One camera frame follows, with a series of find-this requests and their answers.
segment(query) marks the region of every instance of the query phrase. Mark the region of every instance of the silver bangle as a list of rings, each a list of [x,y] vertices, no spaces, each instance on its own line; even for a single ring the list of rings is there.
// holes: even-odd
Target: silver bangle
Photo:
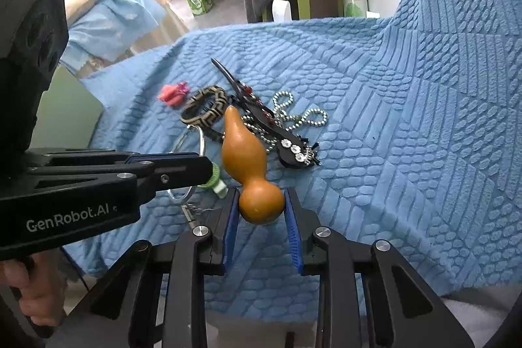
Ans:
[[[203,134],[203,130],[200,126],[194,126],[192,124],[189,124],[187,126],[187,131],[183,133],[176,143],[174,143],[174,147],[172,148],[171,153],[176,152],[182,145],[183,142],[185,142],[185,139],[189,135],[190,131],[197,130],[199,132],[199,156],[205,156],[205,135]],[[191,196],[196,191],[196,186],[190,186],[187,190],[187,193],[183,196],[174,196],[171,189],[167,189],[167,193],[169,194],[169,198],[174,202],[175,204],[186,204],[186,202],[191,198]]]

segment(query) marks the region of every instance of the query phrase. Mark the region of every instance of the light blue fabric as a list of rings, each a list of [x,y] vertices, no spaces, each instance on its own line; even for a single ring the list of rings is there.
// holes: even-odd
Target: light blue fabric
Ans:
[[[268,179],[296,187],[323,225],[367,244],[388,239],[439,294],[520,281],[522,269],[522,0],[402,0],[390,19],[325,19],[211,29],[84,80],[105,105],[93,147],[168,152],[183,131],[179,110],[156,99],[187,80],[228,83],[216,57],[265,103],[296,97],[292,113],[318,106],[322,164]],[[196,137],[184,146],[195,150]],[[218,162],[220,147],[208,143]],[[215,197],[197,198],[203,206]],[[186,231],[165,193],[133,225],[67,247],[103,272],[132,242]],[[284,219],[240,221],[225,277],[207,279],[211,310],[265,320],[316,318],[318,279],[291,264]]]
[[[60,61],[72,73],[91,55],[115,61],[136,39],[159,26],[165,15],[155,0],[99,0],[69,27]]]

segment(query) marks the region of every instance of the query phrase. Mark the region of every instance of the pink object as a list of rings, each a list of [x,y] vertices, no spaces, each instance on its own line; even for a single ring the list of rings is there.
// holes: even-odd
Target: pink object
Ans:
[[[182,81],[178,84],[165,84],[165,86],[161,88],[158,99],[171,107],[177,107],[183,103],[189,90],[190,88],[187,86],[186,81]]]

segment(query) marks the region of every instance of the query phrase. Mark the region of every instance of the floor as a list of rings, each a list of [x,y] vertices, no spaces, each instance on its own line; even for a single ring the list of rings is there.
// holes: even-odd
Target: floor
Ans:
[[[215,0],[214,6],[206,14],[194,16],[187,0],[172,0],[170,5],[189,30],[246,24],[244,0]]]

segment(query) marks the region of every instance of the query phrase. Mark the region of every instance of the gourd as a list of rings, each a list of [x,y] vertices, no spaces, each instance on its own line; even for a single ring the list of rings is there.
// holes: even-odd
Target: gourd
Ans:
[[[224,169],[243,185],[239,212],[254,224],[275,220],[284,209],[284,195],[265,179],[266,151],[241,120],[237,109],[229,106],[224,115],[225,138],[221,148]]]

